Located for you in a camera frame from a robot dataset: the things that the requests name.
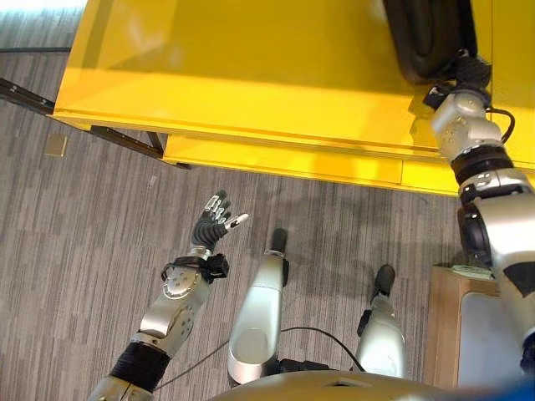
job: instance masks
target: metal bracket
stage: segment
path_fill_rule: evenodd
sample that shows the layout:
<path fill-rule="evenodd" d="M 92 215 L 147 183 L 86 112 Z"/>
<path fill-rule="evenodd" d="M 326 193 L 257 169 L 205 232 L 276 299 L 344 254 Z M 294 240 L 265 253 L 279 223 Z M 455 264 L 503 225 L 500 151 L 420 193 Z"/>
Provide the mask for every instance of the metal bracket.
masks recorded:
<path fill-rule="evenodd" d="M 9 103 L 17 104 L 25 109 L 33 111 L 34 113 L 41 114 L 49 118 L 50 115 L 54 113 L 55 103 L 52 100 L 48 100 L 43 96 L 39 96 L 38 94 L 30 92 L 25 88 L 21 88 L 11 81 L 1 78 L 0 99 L 5 99 Z M 85 130 L 85 132 L 143 155 L 147 155 L 153 159 L 161 159 L 164 155 L 163 146 L 161 145 L 160 139 L 155 132 L 147 132 L 152 145 L 144 144 L 143 142 L 135 140 L 128 135 L 121 134 L 115 129 L 99 125 L 91 125 L 91 128 L 89 130 Z"/>

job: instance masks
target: silver robot leg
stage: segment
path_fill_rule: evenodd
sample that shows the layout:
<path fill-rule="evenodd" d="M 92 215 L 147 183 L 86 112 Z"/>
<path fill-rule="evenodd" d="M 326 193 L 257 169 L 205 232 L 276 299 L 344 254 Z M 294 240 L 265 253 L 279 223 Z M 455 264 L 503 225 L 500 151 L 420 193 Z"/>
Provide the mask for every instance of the silver robot leg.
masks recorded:
<path fill-rule="evenodd" d="M 394 269 L 389 265 L 382 266 L 377 273 L 371 309 L 364 311 L 360 319 L 356 358 L 368 373 L 404 378 L 405 338 L 389 300 L 394 278 Z"/>
<path fill-rule="evenodd" d="M 278 339 L 281 331 L 283 286 L 288 277 L 284 259 L 287 232 L 273 233 L 257 275 L 247 292 L 232 328 L 227 370 L 231 385 L 251 382 L 278 371 Z"/>

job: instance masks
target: yellow table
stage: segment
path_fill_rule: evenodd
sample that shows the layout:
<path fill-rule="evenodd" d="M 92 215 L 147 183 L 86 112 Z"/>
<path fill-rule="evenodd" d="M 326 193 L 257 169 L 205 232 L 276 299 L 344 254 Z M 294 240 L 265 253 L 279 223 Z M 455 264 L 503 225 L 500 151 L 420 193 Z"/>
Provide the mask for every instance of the yellow table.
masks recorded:
<path fill-rule="evenodd" d="M 535 181 L 535 5 L 507 3 L 472 1 L 479 53 Z M 427 89 L 401 77 L 380 0 L 89 0 L 53 116 L 169 134 L 170 163 L 455 194 Z"/>

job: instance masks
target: wire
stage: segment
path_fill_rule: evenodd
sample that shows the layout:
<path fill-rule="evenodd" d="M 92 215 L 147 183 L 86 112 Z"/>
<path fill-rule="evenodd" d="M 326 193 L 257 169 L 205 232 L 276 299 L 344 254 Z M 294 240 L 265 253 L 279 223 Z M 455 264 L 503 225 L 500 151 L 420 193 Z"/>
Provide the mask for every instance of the wire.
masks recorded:
<path fill-rule="evenodd" d="M 349 351 L 349 348 L 347 348 L 344 343 L 342 343 L 340 340 L 338 340 L 333 334 L 330 332 L 326 332 L 324 330 L 321 330 L 320 328 L 316 327 L 308 327 L 308 326 L 296 326 L 296 327 L 290 327 L 285 328 L 284 330 L 281 330 L 281 332 L 291 332 L 292 330 L 312 330 L 313 332 L 321 332 L 323 335 L 331 338 L 334 340 L 342 349 L 349 355 L 349 357 L 353 360 L 353 363 L 359 368 L 360 372 L 365 372 L 362 365 L 357 361 L 357 358 L 353 355 L 351 351 Z"/>
<path fill-rule="evenodd" d="M 221 348 L 225 347 L 228 342 L 230 340 L 226 340 L 224 343 L 221 343 L 219 344 L 219 347 L 217 347 L 216 349 L 214 349 L 211 353 L 209 353 L 208 355 L 206 355 L 203 359 L 201 359 L 199 362 L 195 363 L 193 366 L 189 367 L 188 369 L 186 369 L 184 372 L 180 373 L 178 376 L 175 376 L 174 378 L 172 378 L 171 380 L 168 380 L 166 381 L 165 383 L 163 383 L 162 385 L 158 386 L 155 388 L 155 390 L 152 392 L 152 393 L 155 393 L 156 391 L 160 390 L 161 388 L 164 388 L 166 385 L 168 384 L 171 384 L 173 383 L 174 381 L 178 380 L 179 378 L 181 378 L 182 376 L 184 376 L 185 374 L 188 374 L 189 372 L 191 372 L 193 369 L 195 369 L 197 366 L 201 365 L 202 363 L 204 363 L 208 358 L 210 358 L 212 355 L 214 355 L 215 353 L 217 353 L 217 351 L 219 351 Z"/>
<path fill-rule="evenodd" d="M 349 355 L 349 357 L 353 360 L 354 364 L 357 366 L 357 368 L 360 369 L 361 372 L 365 372 L 364 368 L 362 367 L 362 365 L 359 363 L 359 361 L 357 360 L 357 358 L 351 353 L 351 351 L 349 351 L 349 349 L 344 345 L 344 343 L 342 343 L 340 340 L 338 340 L 333 334 L 331 334 L 330 332 L 326 332 L 324 330 L 321 330 L 320 328 L 316 328 L 316 327 L 307 327 L 307 326 L 296 326 L 296 327 L 289 327 L 289 328 L 285 328 L 283 330 L 281 330 L 281 332 L 291 332 L 292 330 L 311 330 L 313 332 L 321 332 L 323 335 L 331 338 L 332 340 L 334 340 L 340 347 L 342 347 L 344 349 L 344 351 Z M 154 392 L 155 393 L 156 391 L 158 390 L 161 390 L 162 388 L 164 388 L 165 386 L 175 382 L 176 380 L 178 380 L 179 378 L 181 378 L 182 376 L 188 374 L 189 372 L 191 372 L 193 369 L 195 369 L 197 366 L 203 364 L 207 359 L 209 359 L 210 357 L 212 357 L 215 353 L 217 353 L 219 350 L 221 350 L 223 347 L 225 347 L 228 342 L 230 340 L 226 340 L 224 343 L 221 343 L 216 349 L 214 349 L 211 353 L 209 353 L 208 355 L 206 355 L 203 359 L 201 359 L 199 362 L 193 364 L 192 366 L 190 366 L 188 369 L 186 369 L 184 372 L 182 373 L 179 373 L 177 376 L 175 376 L 174 378 L 172 378 L 171 380 L 168 380 L 166 381 L 165 383 L 161 384 L 160 386 L 156 387 Z"/>
<path fill-rule="evenodd" d="M 505 134 L 502 137 L 502 143 L 505 144 L 509 138 L 511 138 L 512 131 L 515 129 L 515 116 L 509 113 L 507 110 L 504 109 L 494 109 L 493 107 L 489 107 L 487 109 L 487 113 L 494 113 L 494 114 L 503 114 L 509 117 L 509 127 L 507 128 L 507 131 L 505 131 Z"/>

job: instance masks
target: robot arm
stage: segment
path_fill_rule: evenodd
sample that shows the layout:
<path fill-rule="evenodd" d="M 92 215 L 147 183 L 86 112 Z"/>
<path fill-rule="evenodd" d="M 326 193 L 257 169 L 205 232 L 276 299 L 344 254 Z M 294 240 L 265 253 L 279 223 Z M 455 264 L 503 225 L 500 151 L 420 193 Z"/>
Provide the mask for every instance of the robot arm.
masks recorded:
<path fill-rule="evenodd" d="M 486 119 L 484 90 L 435 86 L 426 103 L 438 106 L 431 126 L 459 184 L 463 248 L 492 269 L 523 346 L 521 366 L 533 370 L 535 190 L 509 159 L 500 129 Z"/>
<path fill-rule="evenodd" d="M 230 202 L 224 191 L 206 204 L 191 236 L 187 256 L 164 267 L 162 293 L 141 320 L 111 373 L 103 378 L 90 400 L 148 400 L 167 364 L 187 340 L 195 315 L 210 293 L 215 278 L 226 277 L 228 264 L 221 254 L 213 256 L 219 239 L 239 226 L 248 215 L 228 220 Z"/>

